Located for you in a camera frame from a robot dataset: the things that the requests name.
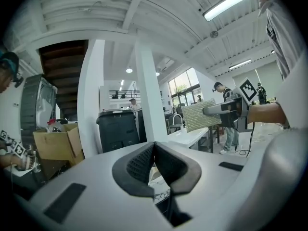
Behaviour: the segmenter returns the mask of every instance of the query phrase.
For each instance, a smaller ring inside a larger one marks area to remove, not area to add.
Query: black cap
[[[13,75],[13,82],[17,80],[19,57],[14,52],[6,52],[0,57],[0,63],[4,64]]]
[[[221,85],[220,82],[216,82],[215,85],[214,85],[214,90],[216,90],[217,86]]]

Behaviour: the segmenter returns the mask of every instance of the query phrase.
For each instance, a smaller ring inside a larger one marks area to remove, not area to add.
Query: jeans
[[[227,140],[223,149],[228,152],[231,146],[239,145],[239,132],[236,131],[234,128],[226,128],[226,132]]]

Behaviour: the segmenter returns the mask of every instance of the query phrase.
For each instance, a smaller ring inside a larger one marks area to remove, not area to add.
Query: wooden staircase
[[[39,50],[45,78],[58,88],[57,104],[63,117],[77,115],[77,93],[88,41],[77,40]]]

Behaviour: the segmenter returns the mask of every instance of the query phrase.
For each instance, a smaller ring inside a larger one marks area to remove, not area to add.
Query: railing
[[[140,91],[138,90],[110,90],[109,91],[110,99],[124,99],[124,98],[140,98]]]

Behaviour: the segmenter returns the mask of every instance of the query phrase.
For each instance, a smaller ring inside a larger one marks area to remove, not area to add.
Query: cardboard box
[[[68,160],[70,166],[84,159],[78,124],[65,124],[65,132],[47,133],[46,129],[33,132],[41,159]]]

